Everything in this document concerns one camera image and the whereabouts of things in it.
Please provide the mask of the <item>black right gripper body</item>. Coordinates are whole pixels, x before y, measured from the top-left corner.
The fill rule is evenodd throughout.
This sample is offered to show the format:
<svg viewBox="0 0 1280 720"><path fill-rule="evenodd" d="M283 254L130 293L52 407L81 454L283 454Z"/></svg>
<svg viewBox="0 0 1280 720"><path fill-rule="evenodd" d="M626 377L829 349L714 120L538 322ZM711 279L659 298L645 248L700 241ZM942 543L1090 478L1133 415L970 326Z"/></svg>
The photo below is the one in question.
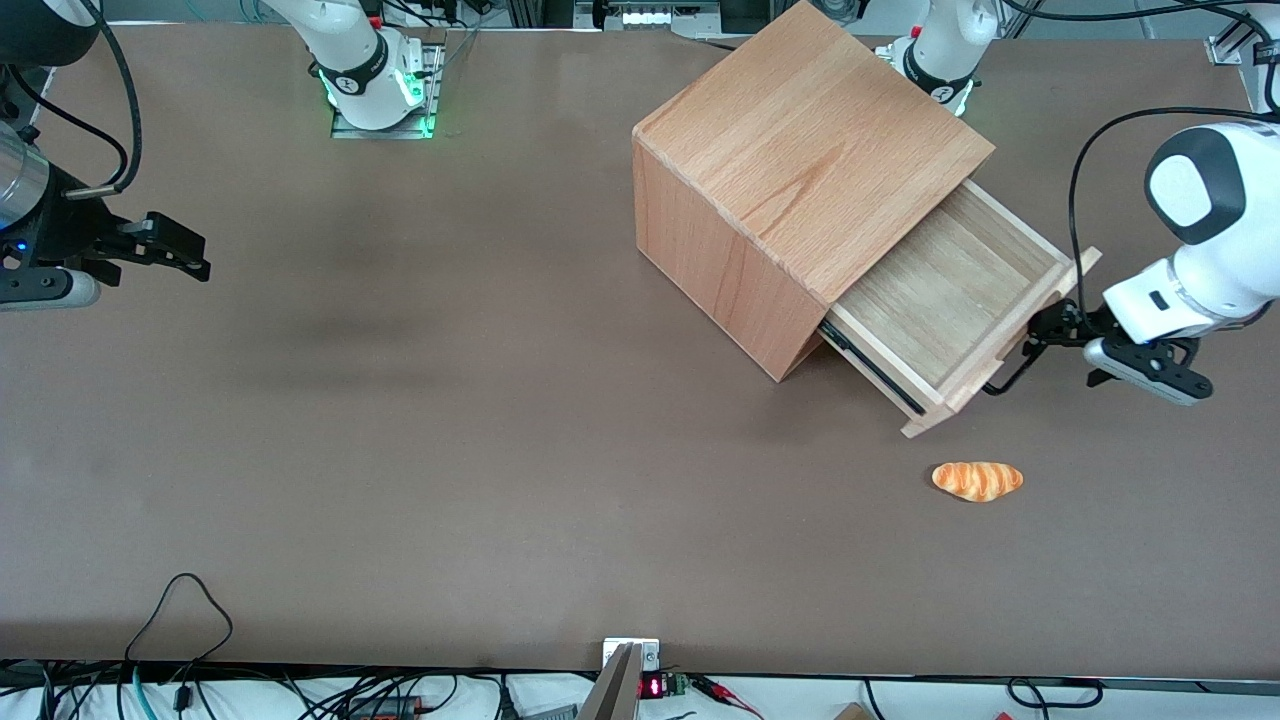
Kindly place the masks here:
<svg viewBox="0 0 1280 720"><path fill-rule="evenodd" d="M114 215L102 199L65 197L65 192L84 187L74 176L50 167L41 206L40 265L88 265L133 256L134 243L119 231L125 219Z"/></svg>

